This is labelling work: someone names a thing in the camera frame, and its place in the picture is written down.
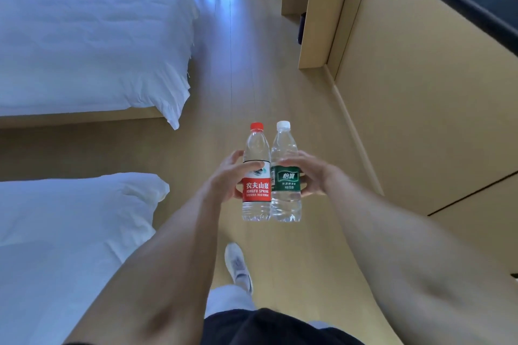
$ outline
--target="hand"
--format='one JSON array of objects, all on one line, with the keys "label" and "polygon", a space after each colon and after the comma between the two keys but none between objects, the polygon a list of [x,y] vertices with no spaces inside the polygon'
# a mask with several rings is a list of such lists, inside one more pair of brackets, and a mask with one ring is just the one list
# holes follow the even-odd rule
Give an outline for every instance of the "hand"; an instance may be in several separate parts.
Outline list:
[{"label": "hand", "polygon": [[236,150],[229,155],[210,178],[211,191],[218,199],[221,199],[221,202],[228,201],[231,198],[242,199],[243,193],[236,188],[236,185],[248,172],[262,169],[264,166],[263,161],[237,163],[243,153],[244,150]]},{"label": "hand", "polygon": [[306,183],[307,185],[301,190],[302,196],[325,194],[325,182],[335,168],[333,165],[329,165],[327,162],[302,150],[298,151],[298,157],[281,159],[279,165],[298,166],[304,173],[301,176],[301,184]]}]

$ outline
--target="bottle cap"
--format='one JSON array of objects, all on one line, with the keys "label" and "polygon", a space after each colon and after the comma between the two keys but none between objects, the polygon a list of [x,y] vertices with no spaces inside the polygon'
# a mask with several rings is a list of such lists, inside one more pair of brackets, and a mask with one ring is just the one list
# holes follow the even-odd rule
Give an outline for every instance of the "bottle cap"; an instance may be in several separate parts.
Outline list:
[{"label": "bottle cap", "polygon": [[279,130],[289,130],[291,128],[291,125],[289,124],[289,121],[282,120],[277,122],[277,131]]},{"label": "bottle cap", "polygon": [[261,130],[264,131],[264,126],[262,123],[259,123],[258,121],[252,123],[250,125],[250,130]]}]

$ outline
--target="person's left hand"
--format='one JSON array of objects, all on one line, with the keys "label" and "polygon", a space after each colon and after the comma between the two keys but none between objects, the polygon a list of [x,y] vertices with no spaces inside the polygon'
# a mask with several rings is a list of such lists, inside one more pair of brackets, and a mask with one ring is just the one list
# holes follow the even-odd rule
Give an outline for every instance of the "person's left hand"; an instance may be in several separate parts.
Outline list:
[{"label": "person's left hand", "polygon": [[262,169],[263,161],[247,161],[237,163],[243,156],[244,150],[236,150],[223,160],[219,168],[210,178],[210,188],[212,192],[221,199],[221,202],[231,198],[243,198],[243,193],[236,188],[247,172]]}]

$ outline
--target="red and white label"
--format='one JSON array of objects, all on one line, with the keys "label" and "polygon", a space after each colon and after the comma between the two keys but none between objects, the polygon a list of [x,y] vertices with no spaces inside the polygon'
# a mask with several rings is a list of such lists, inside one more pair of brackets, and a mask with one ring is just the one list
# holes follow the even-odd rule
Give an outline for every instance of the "red and white label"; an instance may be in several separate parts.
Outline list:
[{"label": "red and white label", "polygon": [[263,169],[248,172],[243,178],[243,202],[270,202],[270,163],[264,162]]}]

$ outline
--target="person's left arm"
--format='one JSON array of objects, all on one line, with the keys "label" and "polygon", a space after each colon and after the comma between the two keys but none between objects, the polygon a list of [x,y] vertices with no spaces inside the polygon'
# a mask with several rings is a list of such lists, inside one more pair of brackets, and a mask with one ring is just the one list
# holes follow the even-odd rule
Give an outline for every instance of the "person's left arm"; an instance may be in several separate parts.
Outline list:
[{"label": "person's left arm", "polygon": [[65,343],[199,343],[214,274],[221,204],[261,161],[226,158],[196,194],[115,273]]}]

